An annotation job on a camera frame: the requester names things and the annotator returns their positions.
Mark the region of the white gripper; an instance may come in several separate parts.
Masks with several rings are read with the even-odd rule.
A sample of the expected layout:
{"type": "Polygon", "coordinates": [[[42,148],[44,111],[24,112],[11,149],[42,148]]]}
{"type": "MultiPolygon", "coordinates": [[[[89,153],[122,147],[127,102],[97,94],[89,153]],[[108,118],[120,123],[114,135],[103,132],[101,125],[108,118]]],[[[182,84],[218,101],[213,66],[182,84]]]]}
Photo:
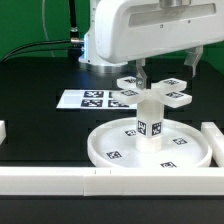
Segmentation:
{"type": "Polygon", "coordinates": [[[136,61],[136,87],[147,87],[145,60],[186,50],[184,76],[193,78],[203,45],[224,40],[224,0],[184,0],[163,8],[159,0],[101,0],[95,14],[98,55],[111,63],[136,61]]]}

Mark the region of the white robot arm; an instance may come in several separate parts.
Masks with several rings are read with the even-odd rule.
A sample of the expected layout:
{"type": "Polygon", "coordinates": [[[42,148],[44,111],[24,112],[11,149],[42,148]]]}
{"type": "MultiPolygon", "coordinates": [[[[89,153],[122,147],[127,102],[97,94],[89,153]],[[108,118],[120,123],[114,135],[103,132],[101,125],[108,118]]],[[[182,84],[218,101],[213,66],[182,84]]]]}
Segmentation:
{"type": "Polygon", "coordinates": [[[224,40],[224,0],[90,0],[90,28],[80,62],[101,72],[136,63],[140,89],[151,87],[144,60],[185,50],[196,75],[203,47],[224,40]]]}

